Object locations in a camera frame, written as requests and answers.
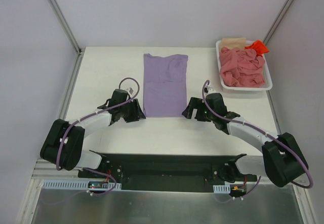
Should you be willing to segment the purple t shirt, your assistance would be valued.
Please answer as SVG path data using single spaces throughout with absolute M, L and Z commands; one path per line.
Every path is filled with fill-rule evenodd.
M 187 105 L 187 55 L 144 54 L 143 107 L 146 117 L 180 117 Z

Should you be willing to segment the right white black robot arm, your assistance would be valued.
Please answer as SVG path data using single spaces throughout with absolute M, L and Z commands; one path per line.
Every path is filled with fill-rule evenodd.
M 296 139 L 290 133 L 281 135 L 261 129 L 235 112 L 227 110 L 220 93 L 206 94 L 203 98 L 192 97 L 182 115 L 197 121 L 212 122 L 216 129 L 237 137 L 262 153 L 263 162 L 255 161 L 242 154 L 234 165 L 228 167 L 228 176 L 239 181 L 246 173 L 264 175 L 277 187 L 295 184 L 305 189 L 313 187 L 309 167 Z

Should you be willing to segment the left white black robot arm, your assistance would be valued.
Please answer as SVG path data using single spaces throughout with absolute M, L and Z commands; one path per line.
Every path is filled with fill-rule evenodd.
M 83 150 L 84 139 L 120 119 L 130 123 L 145 118 L 138 100 L 131 97 L 130 88 L 115 89 L 111 98 L 89 115 L 72 122 L 55 120 L 40 150 L 40 157 L 55 164 L 59 170 L 85 167 L 94 177 L 104 177 L 107 166 L 102 162 L 102 156 Z

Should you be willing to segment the pink t shirt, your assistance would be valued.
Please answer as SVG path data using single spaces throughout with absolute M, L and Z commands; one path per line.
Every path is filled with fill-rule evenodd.
M 228 49 L 219 52 L 220 75 L 229 87 L 262 87 L 265 85 L 263 67 L 265 59 L 254 49 Z

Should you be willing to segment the white plastic basket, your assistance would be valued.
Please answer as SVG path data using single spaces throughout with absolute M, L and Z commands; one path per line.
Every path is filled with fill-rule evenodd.
M 217 41 L 216 45 L 215 45 L 219 74 L 220 74 L 220 69 L 221 69 L 221 63 L 220 63 L 220 58 L 219 58 L 220 44 L 221 44 L 221 40 Z M 230 87 L 224 83 L 222 76 L 220 76 L 220 83 L 221 83 L 222 87 L 226 90 L 246 91 L 246 92 L 269 91 L 270 89 L 272 89 L 272 86 L 273 86 L 272 79 L 270 76 L 270 72 L 269 72 L 267 62 L 266 62 L 265 55 L 263 55 L 263 58 L 265 60 L 265 64 L 263 66 L 263 77 L 265 79 L 265 84 L 263 86 L 261 86 L 261 87 Z

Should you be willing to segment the beige t shirt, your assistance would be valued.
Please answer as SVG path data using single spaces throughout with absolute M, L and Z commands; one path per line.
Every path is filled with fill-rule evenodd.
M 223 47 L 228 48 L 229 50 L 233 48 L 239 48 L 243 50 L 246 46 L 246 38 L 223 38 L 220 42 L 219 48 L 222 49 Z

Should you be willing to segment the orange t shirt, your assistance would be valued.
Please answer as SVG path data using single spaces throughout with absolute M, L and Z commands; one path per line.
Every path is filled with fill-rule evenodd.
M 245 49 L 255 50 L 258 56 L 262 56 L 269 52 L 269 49 L 261 40 L 256 40 L 250 46 L 245 46 Z

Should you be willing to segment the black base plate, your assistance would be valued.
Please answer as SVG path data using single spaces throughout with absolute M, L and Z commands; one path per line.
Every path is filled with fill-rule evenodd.
M 102 160 L 93 172 L 81 167 L 80 178 L 106 178 L 122 190 L 211 193 L 225 183 L 251 183 L 253 174 L 235 167 L 238 156 L 100 154 Z

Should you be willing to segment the front aluminium frame rail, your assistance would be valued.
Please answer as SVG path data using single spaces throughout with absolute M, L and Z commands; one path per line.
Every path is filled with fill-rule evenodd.
M 32 178 L 45 179 L 45 180 L 101 180 L 99 178 L 79 178 L 78 169 L 76 170 L 61 170 L 57 171 L 55 165 L 43 160 L 38 159 L 34 167 Z M 303 174 L 294 180 L 298 184 L 308 184 L 307 175 Z M 268 177 L 261 178 L 262 184 L 272 184 Z

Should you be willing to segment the left aluminium frame post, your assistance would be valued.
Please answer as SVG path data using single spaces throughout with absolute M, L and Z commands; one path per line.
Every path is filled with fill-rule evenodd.
M 63 29 L 65 35 L 67 36 L 70 44 L 72 45 L 73 49 L 75 50 L 75 52 L 78 55 L 82 54 L 82 48 L 80 47 L 80 45 L 78 44 L 57 0 L 48 0 L 61 28 Z

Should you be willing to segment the aluminium frame post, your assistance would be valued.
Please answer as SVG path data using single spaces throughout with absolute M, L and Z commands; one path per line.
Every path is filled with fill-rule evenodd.
M 263 39 L 263 43 L 268 45 L 272 37 L 274 36 L 275 32 L 279 28 L 280 24 L 284 20 L 285 16 L 287 15 L 288 11 L 290 10 L 291 6 L 295 0 L 286 0 L 283 4 L 283 7 L 280 9 L 278 15 L 276 16 L 275 20 L 273 21 L 270 29 L 268 30 L 266 36 Z
M 73 49 L 75 50 L 75 52 L 78 55 L 82 54 L 82 48 L 80 47 L 80 45 L 78 44 L 57 0 L 48 0 L 61 28 L 63 29 L 65 35 L 67 36 L 70 44 L 72 45 Z

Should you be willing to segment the right aluminium frame post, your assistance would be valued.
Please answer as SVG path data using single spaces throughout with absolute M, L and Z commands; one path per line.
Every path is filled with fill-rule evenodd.
M 272 37 L 274 36 L 275 32 L 279 28 L 280 24 L 284 20 L 285 16 L 287 15 L 288 11 L 290 10 L 291 6 L 295 0 L 286 0 L 283 4 L 283 7 L 280 9 L 278 15 L 276 16 L 275 20 L 273 21 L 270 29 L 268 30 L 266 36 L 263 39 L 263 43 L 268 45 Z

